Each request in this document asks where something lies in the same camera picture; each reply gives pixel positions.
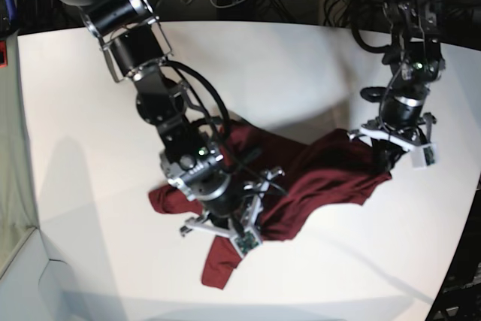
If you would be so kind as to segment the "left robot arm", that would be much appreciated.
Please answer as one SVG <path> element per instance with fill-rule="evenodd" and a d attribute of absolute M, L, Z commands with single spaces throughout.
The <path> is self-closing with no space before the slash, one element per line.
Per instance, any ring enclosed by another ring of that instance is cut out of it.
<path fill-rule="evenodd" d="M 350 139 L 371 140 L 378 172 L 391 171 L 408 154 L 414 168 L 437 162 L 437 148 L 431 139 L 437 118 L 423 110 L 430 86 L 446 67 L 437 26 L 442 0 L 383 0 L 383 14 L 389 22 L 391 42 L 374 47 L 361 37 L 359 8 L 352 12 L 351 32 L 365 51 L 382 55 L 392 77 L 386 86 L 361 89 L 360 96 L 378 107 L 377 115 L 348 133 Z"/>

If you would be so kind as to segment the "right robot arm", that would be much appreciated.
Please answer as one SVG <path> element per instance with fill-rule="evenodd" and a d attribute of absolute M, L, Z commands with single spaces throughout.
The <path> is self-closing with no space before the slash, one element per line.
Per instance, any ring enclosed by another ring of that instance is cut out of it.
<path fill-rule="evenodd" d="M 79 9 L 98 40 L 116 82 L 131 81 L 141 118 L 154 126 L 165 149 L 162 171 L 189 201 L 199 201 L 199 217 L 182 233 L 209 231 L 230 241 L 260 241 L 262 199 L 281 174 L 279 168 L 234 179 L 246 163 L 228 148 L 231 118 L 213 85 L 197 71 L 170 59 L 149 0 L 60 0 Z"/>

